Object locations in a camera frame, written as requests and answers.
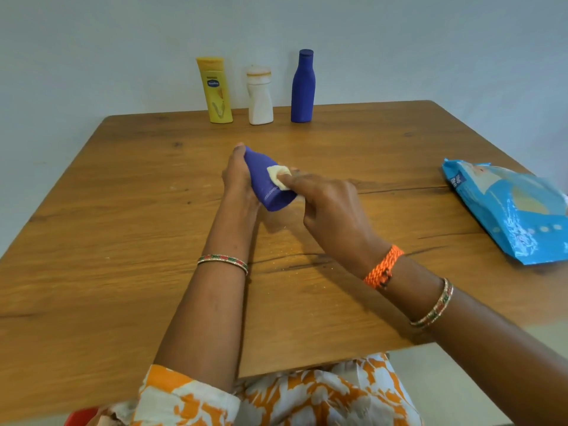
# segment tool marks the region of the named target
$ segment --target yellow lotion bottle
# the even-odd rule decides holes
[[[207,100],[209,120],[216,124],[233,122],[223,58],[199,57],[196,60],[201,73],[205,99]]]

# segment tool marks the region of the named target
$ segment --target wet wipes packet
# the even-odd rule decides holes
[[[508,255],[523,264],[568,259],[568,196],[546,179],[463,160],[446,159],[442,169]]]

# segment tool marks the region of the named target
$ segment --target sleeve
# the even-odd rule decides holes
[[[230,425],[239,405],[237,396],[164,366],[152,365],[138,392],[138,407],[131,425]]]

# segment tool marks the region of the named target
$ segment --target wooden table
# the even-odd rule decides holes
[[[243,141],[357,186],[376,230],[520,324],[565,315],[564,264],[506,257],[444,181],[444,157],[521,165],[431,101],[289,108],[274,123],[206,112],[110,116],[0,261],[0,421],[132,398],[201,252]],[[421,342],[404,317],[327,257],[302,203],[261,212],[241,377]]]

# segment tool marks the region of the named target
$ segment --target white cotton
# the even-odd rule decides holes
[[[270,177],[270,180],[274,183],[274,185],[276,185],[282,191],[289,190],[289,188],[285,186],[282,182],[280,182],[276,177],[277,175],[280,174],[287,174],[287,175],[292,174],[290,173],[290,170],[286,166],[268,166],[266,170],[268,171],[268,176]]]

